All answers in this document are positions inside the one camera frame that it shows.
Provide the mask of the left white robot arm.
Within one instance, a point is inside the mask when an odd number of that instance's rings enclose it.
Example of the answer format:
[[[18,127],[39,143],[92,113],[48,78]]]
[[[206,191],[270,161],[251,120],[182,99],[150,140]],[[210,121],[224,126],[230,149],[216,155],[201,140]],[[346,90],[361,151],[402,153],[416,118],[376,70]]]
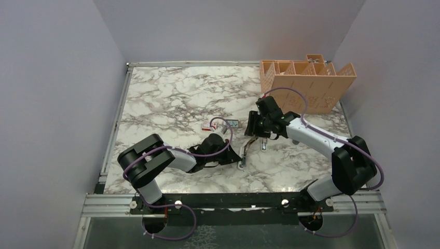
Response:
[[[198,145],[173,149],[158,134],[152,134],[121,152],[117,162],[123,169],[123,178],[144,198],[144,207],[157,213],[162,209],[163,199],[156,176],[165,168],[196,173],[211,162],[226,165],[241,161],[228,142],[222,135],[211,133]]]

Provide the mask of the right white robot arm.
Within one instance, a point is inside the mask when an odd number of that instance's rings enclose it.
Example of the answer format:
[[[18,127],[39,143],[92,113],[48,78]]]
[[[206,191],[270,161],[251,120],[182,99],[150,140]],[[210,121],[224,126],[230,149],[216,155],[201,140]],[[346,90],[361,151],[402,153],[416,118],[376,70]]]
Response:
[[[307,123],[297,113],[283,113],[271,96],[258,99],[256,105],[257,110],[249,112],[246,136],[282,136],[309,146],[331,161],[329,176],[301,190],[299,204],[304,210],[312,211],[320,201],[335,195],[350,196],[377,175],[378,169],[363,138],[338,137]]]

